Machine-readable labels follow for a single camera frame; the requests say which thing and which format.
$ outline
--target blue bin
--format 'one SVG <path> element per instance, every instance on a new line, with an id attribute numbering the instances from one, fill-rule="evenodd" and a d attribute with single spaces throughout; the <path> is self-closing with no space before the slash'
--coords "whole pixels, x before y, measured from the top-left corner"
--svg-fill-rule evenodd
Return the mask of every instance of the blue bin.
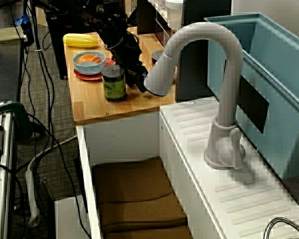
<path id="1" fill-rule="evenodd" d="M 299 176 L 299 38 L 262 14 L 205 19 L 237 36 L 244 50 L 242 77 L 268 106 L 259 110 L 267 112 L 262 129 L 237 106 L 239 126 L 280 178 Z M 209 41 L 208 86 L 217 97 L 225 59 Z"/>

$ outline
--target metal faucet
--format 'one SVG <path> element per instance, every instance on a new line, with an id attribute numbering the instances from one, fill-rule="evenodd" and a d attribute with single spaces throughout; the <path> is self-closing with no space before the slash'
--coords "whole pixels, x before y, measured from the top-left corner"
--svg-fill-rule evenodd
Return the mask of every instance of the metal faucet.
<path id="1" fill-rule="evenodd" d="M 183 27 L 166 44 L 161 57 L 145 78 L 144 86 L 155 96 L 168 95 L 173 83 L 174 66 L 182 48 L 196 40 L 215 41 L 224 49 L 227 60 L 218 114 L 212 123 L 208 147 L 204 152 L 205 161 L 216 169 L 240 169 L 245 150 L 240 145 L 241 132 L 235 117 L 243 50 L 230 30 L 211 22 L 197 22 Z"/>
<path id="2" fill-rule="evenodd" d="M 294 229 L 296 229 L 299 232 L 299 225 L 294 223 L 293 221 L 291 221 L 287 218 L 274 218 L 268 223 L 268 225 L 265 229 L 265 232 L 264 232 L 263 239 L 269 239 L 269 233 L 270 233 L 271 229 L 274 227 L 274 225 L 277 223 L 288 224 L 289 226 L 292 226 Z"/>

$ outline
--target yellow corn cob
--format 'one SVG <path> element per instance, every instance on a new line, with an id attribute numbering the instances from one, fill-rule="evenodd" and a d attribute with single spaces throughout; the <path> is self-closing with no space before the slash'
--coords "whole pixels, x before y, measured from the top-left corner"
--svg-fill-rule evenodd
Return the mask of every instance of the yellow corn cob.
<path id="1" fill-rule="evenodd" d="M 78 33 L 68 33 L 63 37 L 63 43 L 67 46 L 74 47 L 94 47 L 98 44 L 98 40 L 95 37 L 78 34 Z"/>

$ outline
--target brown cushion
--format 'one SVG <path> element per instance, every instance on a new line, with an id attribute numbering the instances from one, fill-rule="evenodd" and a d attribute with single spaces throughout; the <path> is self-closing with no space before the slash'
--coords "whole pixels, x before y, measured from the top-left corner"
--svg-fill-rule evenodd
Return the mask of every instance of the brown cushion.
<path id="1" fill-rule="evenodd" d="M 149 201 L 173 192 L 160 158 L 97 165 L 93 181 L 98 205 Z"/>
<path id="2" fill-rule="evenodd" d="M 186 224 L 186 214 L 171 193 L 156 200 L 137 203 L 103 203 L 99 206 L 102 231 L 124 232 L 178 227 Z"/>
<path id="3" fill-rule="evenodd" d="M 105 239 L 192 239 L 187 226 L 139 230 L 121 233 L 108 233 Z"/>

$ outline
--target jar lid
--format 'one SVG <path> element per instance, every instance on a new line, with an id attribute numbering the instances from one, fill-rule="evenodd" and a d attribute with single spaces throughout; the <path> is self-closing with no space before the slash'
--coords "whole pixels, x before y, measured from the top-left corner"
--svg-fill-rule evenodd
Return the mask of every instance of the jar lid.
<path id="1" fill-rule="evenodd" d="M 124 74 L 124 68 L 120 65 L 106 66 L 102 70 L 102 75 L 109 78 L 116 78 Z"/>
<path id="2" fill-rule="evenodd" d="M 158 59 L 160 58 L 160 56 L 163 54 L 164 51 L 156 51 L 156 52 L 153 52 L 153 54 L 151 55 L 151 57 L 158 61 Z"/>

